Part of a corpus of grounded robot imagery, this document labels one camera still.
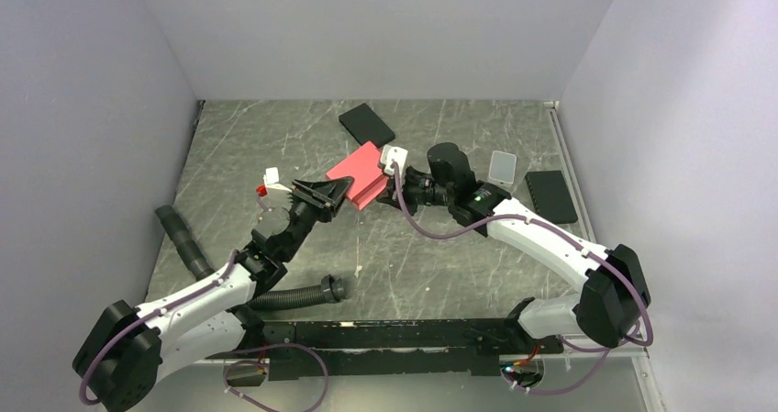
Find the aluminium frame rail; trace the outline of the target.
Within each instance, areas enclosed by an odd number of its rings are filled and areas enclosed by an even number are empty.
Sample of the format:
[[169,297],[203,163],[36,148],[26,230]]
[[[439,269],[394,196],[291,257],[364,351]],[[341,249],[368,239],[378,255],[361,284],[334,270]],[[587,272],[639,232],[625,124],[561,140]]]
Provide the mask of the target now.
[[237,366],[253,366],[269,373],[272,381],[290,381],[317,375],[317,366],[324,368],[324,376],[397,375],[403,373],[469,372],[473,376],[502,374],[514,389],[530,395],[562,395],[570,393],[593,378],[603,366],[597,362],[579,381],[565,388],[541,388],[542,370],[535,367],[540,360],[519,366],[498,363],[497,356],[477,355],[464,348],[451,352],[405,351],[389,349],[314,350],[292,342],[267,345],[254,349],[218,354],[217,360],[236,359]]

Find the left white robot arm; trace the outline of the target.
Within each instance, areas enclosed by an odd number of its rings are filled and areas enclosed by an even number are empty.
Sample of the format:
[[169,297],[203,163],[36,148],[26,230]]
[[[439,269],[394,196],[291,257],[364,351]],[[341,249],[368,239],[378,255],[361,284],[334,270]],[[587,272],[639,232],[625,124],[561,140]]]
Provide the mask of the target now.
[[353,184],[346,176],[263,186],[248,243],[218,269],[181,215],[172,206],[158,207],[155,214],[195,281],[138,306],[119,300],[101,313],[72,362],[81,378],[80,401],[127,411],[161,379],[193,362],[227,351],[256,354],[263,322],[250,302],[281,281],[285,265],[316,224],[337,215]]

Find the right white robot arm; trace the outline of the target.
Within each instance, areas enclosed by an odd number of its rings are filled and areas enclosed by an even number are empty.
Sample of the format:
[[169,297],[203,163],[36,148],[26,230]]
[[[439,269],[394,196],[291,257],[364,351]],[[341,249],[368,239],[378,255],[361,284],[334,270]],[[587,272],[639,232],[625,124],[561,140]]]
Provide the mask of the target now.
[[505,319],[506,342],[530,351],[551,336],[583,334],[610,350],[654,341],[650,291],[639,257],[587,241],[534,213],[502,187],[476,179],[468,157],[450,142],[428,150],[429,173],[407,165],[405,149],[387,145],[379,165],[392,179],[387,192],[406,220],[430,239],[476,231],[526,253],[558,274],[574,292],[552,299],[528,297]]

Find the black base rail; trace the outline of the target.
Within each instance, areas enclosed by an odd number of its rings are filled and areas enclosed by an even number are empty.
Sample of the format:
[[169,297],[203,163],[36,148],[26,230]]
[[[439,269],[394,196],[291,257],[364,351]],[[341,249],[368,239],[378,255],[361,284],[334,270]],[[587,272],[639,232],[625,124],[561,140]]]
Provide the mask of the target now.
[[251,330],[236,350],[278,343],[295,343],[314,350],[389,349],[451,352],[464,348],[477,355],[496,355],[498,363],[562,352],[553,337],[521,339],[502,318],[363,321],[268,321]]

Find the black flat box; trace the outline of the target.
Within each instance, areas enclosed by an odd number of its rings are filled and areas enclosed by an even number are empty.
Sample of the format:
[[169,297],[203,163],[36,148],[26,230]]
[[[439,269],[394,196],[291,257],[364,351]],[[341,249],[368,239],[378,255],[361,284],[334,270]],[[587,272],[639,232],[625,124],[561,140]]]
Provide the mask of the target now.
[[361,146],[371,142],[380,149],[396,138],[395,132],[366,103],[340,114],[339,123]]

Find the black ridged tray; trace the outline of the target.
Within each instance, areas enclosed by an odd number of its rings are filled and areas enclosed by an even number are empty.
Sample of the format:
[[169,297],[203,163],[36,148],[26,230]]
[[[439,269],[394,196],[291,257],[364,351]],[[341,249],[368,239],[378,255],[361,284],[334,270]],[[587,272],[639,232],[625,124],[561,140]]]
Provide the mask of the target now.
[[527,172],[525,183],[538,216],[557,225],[578,221],[578,213],[562,171]]

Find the red paper box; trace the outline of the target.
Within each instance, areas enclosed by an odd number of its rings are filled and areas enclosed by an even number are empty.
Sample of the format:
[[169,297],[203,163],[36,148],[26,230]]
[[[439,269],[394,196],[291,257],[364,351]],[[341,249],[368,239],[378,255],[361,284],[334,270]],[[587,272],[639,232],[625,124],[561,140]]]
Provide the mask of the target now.
[[353,184],[346,196],[362,211],[386,188],[388,178],[379,166],[382,152],[370,141],[332,167],[326,177],[329,180],[352,177]]

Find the clear plastic case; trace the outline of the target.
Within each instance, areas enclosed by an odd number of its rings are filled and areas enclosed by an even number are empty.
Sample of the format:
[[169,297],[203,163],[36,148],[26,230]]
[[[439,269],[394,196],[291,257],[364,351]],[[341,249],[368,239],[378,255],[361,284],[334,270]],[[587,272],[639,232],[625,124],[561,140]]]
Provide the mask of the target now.
[[511,186],[516,179],[517,156],[513,153],[494,150],[491,154],[487,182],[500,186]]

